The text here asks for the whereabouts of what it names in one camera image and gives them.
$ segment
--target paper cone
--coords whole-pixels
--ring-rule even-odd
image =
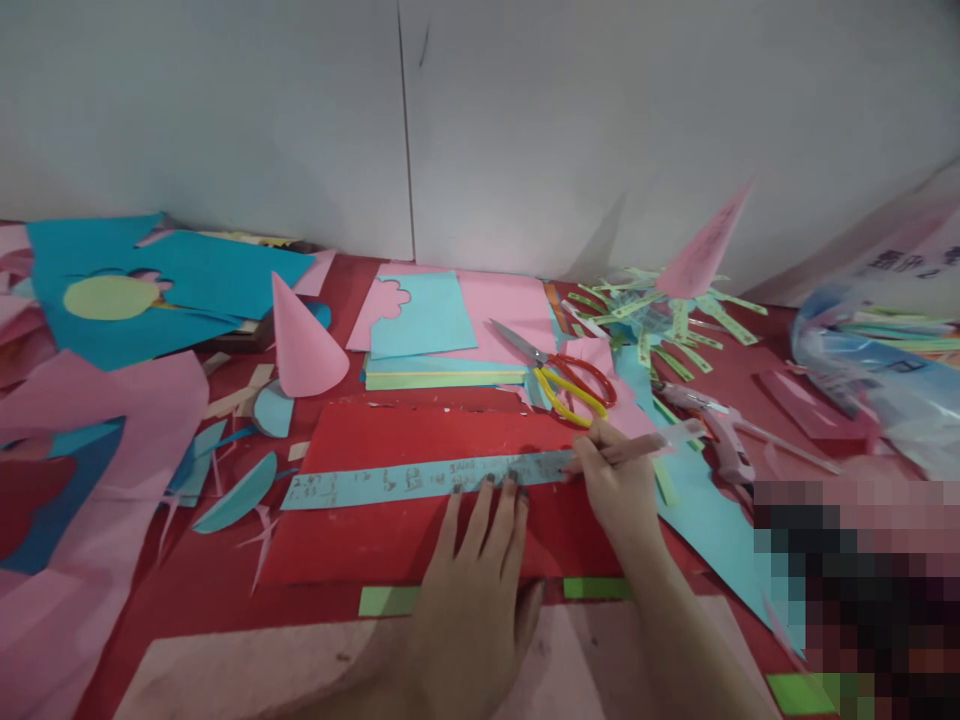
[[[347,354],[276,273],[273,324],[280,387],[287,397],[319,395],[343,380],[350,368]]]
[[[753,183],[737,193],[713,220],[697,233],[657,278],[656,289],[671,298],[691,300],[706,295],[717,274],[733,229]]]

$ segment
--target glue gun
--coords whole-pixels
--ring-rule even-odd
[[[791,455],[796,455],[834,475],[842,473],[833,463],[821,460],[763,428],[747,422],[736,408],[717,402],[712,397],[673,383],[655,382],[653,388],[672,405],[702,416],[704,424],[714,437],[717,456],[720,459],[720,477],[731,485],[752,485],[757,477],[757,471],[751,464],[743,443],[740,442],[737,430],[766,440]]]

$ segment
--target hand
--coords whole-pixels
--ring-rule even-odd
[[[413,611],[409,645],[392,674],[426,706],[428,718],[492,716],[520,672],[537,625],[543,583],[517,601],[530,502],[525,494],[518,499],[515,479],[507,479],[490,523],[492,497],[488,475],[459,552],[461,495],[450,497]]]
[[[656,473],[650,458],[611,465],[600,454],[627,439],[610,423],[596,418],[590,432],[574,440],[575,461],[583,468],[590,507],[618,554],[636,541],[645,548],[665,551],[657,517]]]

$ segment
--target scissors blade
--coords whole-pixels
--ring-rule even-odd
[[[493,323],[493,326],[500,332],[501,335],[503,335],[504,339],[509,341],[515,348],[517,348],[517,350],[540,365],[547,364],[547,360],[550,359],[550,355],[543,352],[543,350],[538,350],[506,325],[502,325],[493,319],[491,319],[490,322]]]

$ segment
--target yellow circle cutout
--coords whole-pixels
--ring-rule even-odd
[[[87,320],[129,320],[160,299],[153,283],[125,275],[99,275],[67,288],[63,305]]]

